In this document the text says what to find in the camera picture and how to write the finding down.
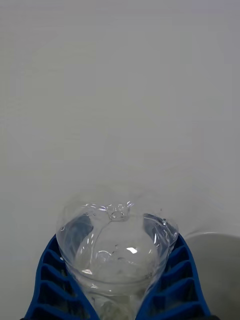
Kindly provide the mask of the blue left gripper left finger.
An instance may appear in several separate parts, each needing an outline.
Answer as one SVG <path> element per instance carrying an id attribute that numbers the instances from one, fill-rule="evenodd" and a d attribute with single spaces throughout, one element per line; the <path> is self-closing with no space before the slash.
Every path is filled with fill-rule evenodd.
<path id="1" fill-rule="evenodd" d="M 70 276 L 55 236 L 43 251 L 25 320 L 98 320 L 82 290 Z"/>

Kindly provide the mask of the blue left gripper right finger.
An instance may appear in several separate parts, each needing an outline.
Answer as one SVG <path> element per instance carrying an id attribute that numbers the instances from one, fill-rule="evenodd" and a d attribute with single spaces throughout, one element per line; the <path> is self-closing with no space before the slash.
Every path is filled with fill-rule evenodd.
<path id="1" fill-rule="evenodd" d="M 194 258 L 179 235 L 163 274 L 150 288 L 136 319 L 201 320 L 210 315 Z"/>

